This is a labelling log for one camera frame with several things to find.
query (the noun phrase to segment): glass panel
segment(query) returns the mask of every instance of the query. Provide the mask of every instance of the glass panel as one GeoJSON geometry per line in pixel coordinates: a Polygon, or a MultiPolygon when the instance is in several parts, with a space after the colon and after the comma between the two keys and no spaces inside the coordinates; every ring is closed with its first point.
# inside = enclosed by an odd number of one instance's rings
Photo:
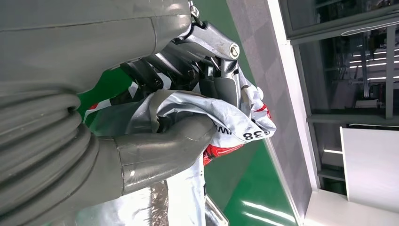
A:
{"type": "Polygon", "coordinates": [[[323,190],[346,195],[346,184],[344,181],[323,178],[323,190]]]}
{"type": "Polygon", "coordinates": [[[397,0],[287,0],[292,29],[381,10],[388,13],[397,0]]]}
{"type": "Polygon", "coordinates": [[[399,115],[399,29],[395,32],[395,60],[393,64],[393,114],[399,115]]]}
{"type": "MultiPolygon", "coordinates": [[[[311,112],[384,115],[386,39],[381,28],[300,44],[311,112]]],[[[397,42],[395,70],[398,63],[397,42]]]]}
{"type": "Polygon", "coordinates": [[[342,151],[340,127],[346,124],[314,123],[317,149],[322,157],[325,150],[342,151]]]}

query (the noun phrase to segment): gray tile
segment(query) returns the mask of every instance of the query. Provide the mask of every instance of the gray tile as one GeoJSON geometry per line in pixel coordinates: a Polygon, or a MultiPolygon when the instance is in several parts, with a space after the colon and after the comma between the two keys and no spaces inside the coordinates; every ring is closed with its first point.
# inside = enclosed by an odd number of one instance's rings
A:
{"type": "Polygon", "coordinates": [[[301,155],[302,150],[301,149],[297,149],[294,150],[290,155],[287,156],[287,158],[289,159],[289,166],[291,167],[291,174],[293,178],[297,177],[297,173],[299,171],[299,169],[301,168],[302,165],[302,155],[301,155]]]}
{"type": "Polygon", "coordinates": [[[292,117],[292,115],[289,112],[289,99],[288,96],[286,95],[281,95],[280,99],[276,102],[276,105],[274,106],[275,113],[272,115],[274,117],[274,121],[279,124],[279,130],[280,132],[283,132],[287,129],[288,125],[288,120],[289,117],[292,117]]]}
{"type": "Polygon", "coordinates": [[[298,212],[304,216],[312,193],[306,164],[302,164],[299,168],[294,185],[296,189],[293,190],[292,196],[298,212]]]}
{"type": "Polygon", "coordinates": [[[244,0],[252,31],[257,31],[270,20],[267,3],[263,0],[244,0]]]}
{"type": "Polygon", "coordinates": [[[262,60],[259,56],[254,36],[249,37],[247,40],[243,41],[242,46],[244,48],[245,56],[247,57],[253,77],[261,77],[264,74],[264,70],[262,67],[262,60]]]}
{"type": "Polygon", "coordinates": [[[253,35],[248,13],[242,0],[229,0],[227,5],[236,25],[241,42],[253,35]]]}
{"type": "Polygon", "coordinates": [[[276,127],[277,127],[277,130],[276,130],[276,132],[274,133],[274,135],[270,138],[270,140],[271,140],[271,142],[273,143],[273,145],[277,145],[281,140],[283,140],[284,139],[284,137],[283,137],[283,134],[280,132],[280,129],[279,129],[279,127],[277,126],[277,120],[275,120],[275,117],[273,116],[273,122],[274,122],[274,124],[276,125],[276,127]]]}
{"type": "Polygon", "coordinates": [[[290,159],[290,164],[296,163],[298,165],[303,164],[306,165],[305,157],[303,155],[301,141],[299,139],[296,140],[295,146],[292,149],[291,153],[288,153],[292,158],[290,159]]]}
{"type": "Polygon", "coordinates": [[[293,182],[294,182],[294,174],[291,173],[291,166],[287,164],[285,167],[281,167],[284,173],[284,177],[286,179],[286,182],[288,184],[288,188],[292,194],[291,188],[293,187],[293,182]]]}
{"type": "Polygon", "coordinates": [[[274,150],[276,150],[277,159],[279,160],[282,169],[285,169],[289,165],[289,159],[283,150],[285,150],[285,142],[283,139],[280,142],[273,143],[274,150]]]}
{"type": "Polygon", "coordinates": [[[280,66],[280,61],[280,58],[276,58],[276,60],[271,64],[265,73],[267,86],[274,103],[277,103],[281,95],[289,95],[287,81],[284,73],[282,73],[283,68],[280,66]]]}
{"type": "Polygon", "coordinates": [[[284,131],[284,137],[289,138],[285,139],[285,146],[287,152],[292,152],[295,151],[295,145],[299,142],[299,134],[296,128],[296,120],[294,115],[292,114],[292,116],[289,117],[287,120],[288,124],[286,130],[284,131]]]}
{"type": "Polygon", "coordinates": [[[273,100],[271,99],[271,93],[269,88],[267,87],[267,80],[265,76],[256,76],[255,83],[257,87],[259,87],[263,91],[263,102],[266,103],[267,106],[274,105],[273,100]]]}
{"type": "Polygon", "coordinates": [[[268,21],[256,30],[254,37],[259,57],[262,59],[263,69],[267,71],[276,58],[279,58],[279,54],[277,54],[277,41],[275,40],[271,21],[268,21]]]}

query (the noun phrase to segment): red trim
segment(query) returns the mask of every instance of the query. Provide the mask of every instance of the red trim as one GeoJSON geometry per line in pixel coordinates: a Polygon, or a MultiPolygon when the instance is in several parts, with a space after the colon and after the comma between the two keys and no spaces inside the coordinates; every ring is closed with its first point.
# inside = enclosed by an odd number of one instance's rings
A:
{"type": "Polygon", "coordinates": [[[261,112],[266,108],[267,108],[267,106],[265,104],[263,104],[263,106],[261,108],[259,108],[258,110],[256,110],[255,112],[261,112]]]}
{"type": "Polygon", "coordinates": [[[212,160],[212,158],[217,158],[223,155],[227,155],[239,149],[242,146],[243,145],[238,145],[235,147],[217,147],[213,145],[208,145],[208,147],[204,151],[204,166],[206,166],[212,160]]]}
{"type": "Polygon", "coordinates": [[[97,107],[97,105],[98,105],[98,103],[95,104],[95,105],[93,105],[93,106],[91,106],[91,107],[89,108],[89,110],[94,110],[94,109],[97,107]]]}
{"type": "Polygon", "coordinates": [[[271,119],[270,111],[269,111],[269,109],[267,109],[267,105],[265,105],[265,104],[263,104],[263,106],[260,109],[254,111],[254,112],[261,112],[263,110],[266,110],[267,117],[269,117],[269,119],[271,119]]]}

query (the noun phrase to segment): gray protective cover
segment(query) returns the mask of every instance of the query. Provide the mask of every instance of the gray protective cover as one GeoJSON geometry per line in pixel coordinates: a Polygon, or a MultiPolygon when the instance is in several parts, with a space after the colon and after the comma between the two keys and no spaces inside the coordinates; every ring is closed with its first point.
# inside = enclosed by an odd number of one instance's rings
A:
{"type": "Polygon", "coordinates": [[[190,23],[186,0],[0,1],[1,226],[41,225],[118,198],[127,193],[122,166],[139,159],[148,163],[137,166],[129,191],[192,164],[214,132],[206,117],[187,119],[203,122],[198,139],[177,124],[163,134],[99,139],[74,110],[76,93],[93,88],[104,70],[160,52],[190,23]],[[154,155],[121,162],[120,151],[164,153],[162,142],[173,141],[185,142],[193,157],[171,165],[154,155]]]}

